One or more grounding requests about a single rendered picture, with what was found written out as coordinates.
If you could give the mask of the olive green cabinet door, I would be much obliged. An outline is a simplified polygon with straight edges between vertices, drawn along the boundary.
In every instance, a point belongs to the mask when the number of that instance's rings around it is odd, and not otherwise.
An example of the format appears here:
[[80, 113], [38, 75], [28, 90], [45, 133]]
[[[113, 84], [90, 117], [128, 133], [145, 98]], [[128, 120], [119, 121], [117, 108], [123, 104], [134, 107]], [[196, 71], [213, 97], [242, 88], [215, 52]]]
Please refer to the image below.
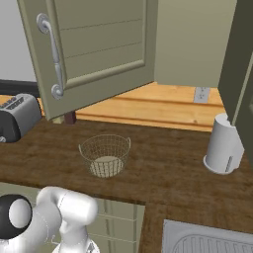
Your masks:
[[[154, 81], [158, 0], [17, 0], [45, 116], [51, 120]], [[47, 14], [62, 72], [57, 83]]]

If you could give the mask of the dark olive cabinet door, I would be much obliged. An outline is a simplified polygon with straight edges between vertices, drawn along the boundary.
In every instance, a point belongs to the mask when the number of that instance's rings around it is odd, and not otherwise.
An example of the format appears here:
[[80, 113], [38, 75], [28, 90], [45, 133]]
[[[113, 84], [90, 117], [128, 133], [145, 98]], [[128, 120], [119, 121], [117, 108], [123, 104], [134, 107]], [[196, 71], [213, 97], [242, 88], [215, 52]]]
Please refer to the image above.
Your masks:
[[237, 0], [218, 91], [253, 167], [253, 0]]

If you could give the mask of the dark brown block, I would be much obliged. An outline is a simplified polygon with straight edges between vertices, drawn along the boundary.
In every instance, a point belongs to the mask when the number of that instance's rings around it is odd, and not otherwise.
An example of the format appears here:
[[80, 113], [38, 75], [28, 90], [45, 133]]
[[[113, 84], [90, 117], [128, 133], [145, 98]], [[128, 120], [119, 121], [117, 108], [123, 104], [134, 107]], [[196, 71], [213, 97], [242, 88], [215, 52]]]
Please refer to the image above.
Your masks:
[[69, 112], [64, 115], [64, 121], [67, 125], [74, 125], [76, 123], [76, 113]]

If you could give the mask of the olive green base cabinets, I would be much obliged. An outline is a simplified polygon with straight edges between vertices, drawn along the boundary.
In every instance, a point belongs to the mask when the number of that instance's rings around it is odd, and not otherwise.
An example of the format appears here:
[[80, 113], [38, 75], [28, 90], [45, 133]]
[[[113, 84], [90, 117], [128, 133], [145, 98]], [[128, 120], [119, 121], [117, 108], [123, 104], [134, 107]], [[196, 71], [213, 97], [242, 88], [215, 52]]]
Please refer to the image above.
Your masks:
[[[0, 183], [0, 196], [20, 194], [32, 207], [40, 189], [14, 184]], [[97, 198], [99, 213], [88, 227], [89, 236], [98, 245], [101, 253], [138, 253], [145, 206]], [[44, 243], [38, 253], [51, 253], [60, 242], [56, 233], [51, 242]]]

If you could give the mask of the silver toaster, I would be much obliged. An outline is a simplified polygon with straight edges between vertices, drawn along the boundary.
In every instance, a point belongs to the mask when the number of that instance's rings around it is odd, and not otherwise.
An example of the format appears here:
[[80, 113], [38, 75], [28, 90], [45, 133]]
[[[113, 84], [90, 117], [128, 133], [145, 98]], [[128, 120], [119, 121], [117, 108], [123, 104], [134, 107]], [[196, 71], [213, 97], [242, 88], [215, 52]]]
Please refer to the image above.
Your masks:
[[31, 94], [17, 94], [0, 105], [0, 142], [17, 142], [42, 119], [40, 103]]

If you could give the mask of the steel sink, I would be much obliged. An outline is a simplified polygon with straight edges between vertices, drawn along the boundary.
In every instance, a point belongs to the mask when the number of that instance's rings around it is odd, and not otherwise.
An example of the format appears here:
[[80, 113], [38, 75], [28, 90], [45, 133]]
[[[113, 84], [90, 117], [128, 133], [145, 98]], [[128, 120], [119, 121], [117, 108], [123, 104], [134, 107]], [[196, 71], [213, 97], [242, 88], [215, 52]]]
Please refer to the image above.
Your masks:
[[165, 219], [162, 253], [253, 253], [253, 234]]

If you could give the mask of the grey wall socket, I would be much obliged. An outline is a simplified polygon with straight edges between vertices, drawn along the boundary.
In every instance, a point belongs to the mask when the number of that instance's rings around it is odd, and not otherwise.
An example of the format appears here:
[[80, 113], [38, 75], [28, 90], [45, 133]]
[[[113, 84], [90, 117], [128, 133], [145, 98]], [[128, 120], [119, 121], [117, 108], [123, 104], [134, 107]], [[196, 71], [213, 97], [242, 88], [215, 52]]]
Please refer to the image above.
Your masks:
[[210, 88], [209, 87], [197, 87], [194, 94], [195, 103], [206, 103], [209, 99]]

